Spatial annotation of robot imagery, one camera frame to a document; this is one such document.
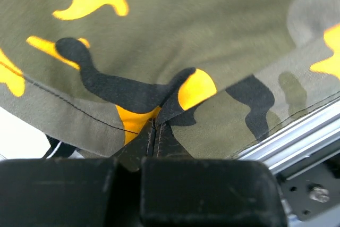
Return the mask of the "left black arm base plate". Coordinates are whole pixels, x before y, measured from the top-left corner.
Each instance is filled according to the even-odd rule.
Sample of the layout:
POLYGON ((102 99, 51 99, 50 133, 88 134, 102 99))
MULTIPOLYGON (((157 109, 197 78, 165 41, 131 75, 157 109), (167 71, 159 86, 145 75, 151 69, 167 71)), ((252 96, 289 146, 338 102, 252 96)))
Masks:
POLYGON ((309 166, 295 164, 277 175, 284 199, 300 221, 339 205, 339 154, 309 166))

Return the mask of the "yellow camouflage trousers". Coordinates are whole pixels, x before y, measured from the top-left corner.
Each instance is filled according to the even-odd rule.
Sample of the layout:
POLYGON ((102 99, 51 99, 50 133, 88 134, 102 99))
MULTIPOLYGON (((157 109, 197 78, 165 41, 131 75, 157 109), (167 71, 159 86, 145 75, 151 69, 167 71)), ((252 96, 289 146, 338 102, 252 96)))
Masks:
POLYGON ((149 119, 231 157, 339 99, 339 0, 1 0, 1 107, 85 156, 149 119))

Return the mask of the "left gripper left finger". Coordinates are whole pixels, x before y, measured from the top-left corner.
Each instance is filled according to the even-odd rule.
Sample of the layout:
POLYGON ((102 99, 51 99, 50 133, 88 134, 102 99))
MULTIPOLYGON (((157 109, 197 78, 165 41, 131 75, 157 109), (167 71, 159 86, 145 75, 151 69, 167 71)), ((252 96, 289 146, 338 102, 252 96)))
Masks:
POLYGON ((138 171, 145 157, 154 153, 156 139, 155 120, 149 119, 140 133, 112 157, 131 172, 138 171))

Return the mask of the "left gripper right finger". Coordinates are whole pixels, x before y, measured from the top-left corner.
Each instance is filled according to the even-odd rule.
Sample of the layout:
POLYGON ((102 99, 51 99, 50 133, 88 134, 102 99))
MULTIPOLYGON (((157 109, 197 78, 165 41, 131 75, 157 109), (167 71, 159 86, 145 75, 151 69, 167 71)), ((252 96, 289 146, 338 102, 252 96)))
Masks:
POLYGON ((155 137, 155 157, 159 158, 185 158, 192 156, 174 137, 172 128, 168 123, 159 126, 155 137))

